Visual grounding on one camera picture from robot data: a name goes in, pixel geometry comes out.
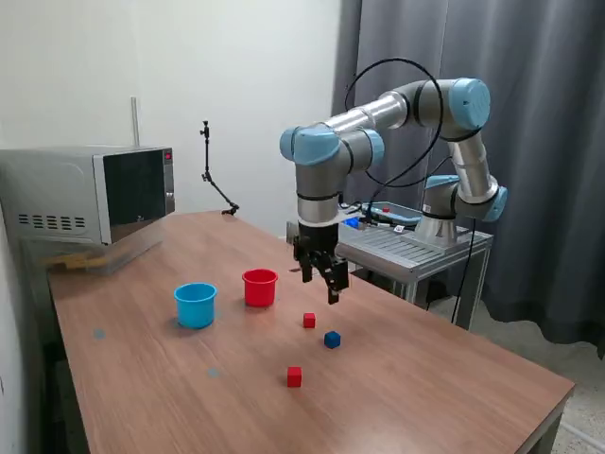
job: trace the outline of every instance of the red cup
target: red cup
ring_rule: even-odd
[[[246,304],[253,307],[268,307],[275,301],[277,272],[271,270],[249,270],[242,274]]]

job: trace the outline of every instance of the white wall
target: white wall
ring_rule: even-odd
[[[137,0],[141,140],[175,150],[177,210],[226,208],[275,235],[296,217],[294,166],[279,152],[289,126],[330,116],[339,0]]]
[[[38,452],[42,357],[0,211],[0,453]]]
[[[1,0],[5,146],[131,144],[131,1]]]

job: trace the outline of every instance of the red cube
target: red cube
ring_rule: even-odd
[[[307,312],[302,316],[302,326],[315,328],[315,314],[313,312]]]
[[[300,388],[303,383],[303,368],[290,366],[287,368],[287,387]]]

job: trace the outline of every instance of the blue cube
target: blue cube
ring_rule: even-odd
[[[340,335],[336,331],[325,333],[323,343],[328,348],[337,348],[340,345]]]

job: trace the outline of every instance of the small cube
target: small cube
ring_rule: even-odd
[[[315,328],[315,314],[313,312],[306,312],[302,316],[302,326],[305,328]]]
[[[336,331],[325,333],[323,343],[328,348],[337,348],[340,345],[340,335]]]
[[[287,387],[300,388],[303,383],[303,368],[290,366],[287,368]]]

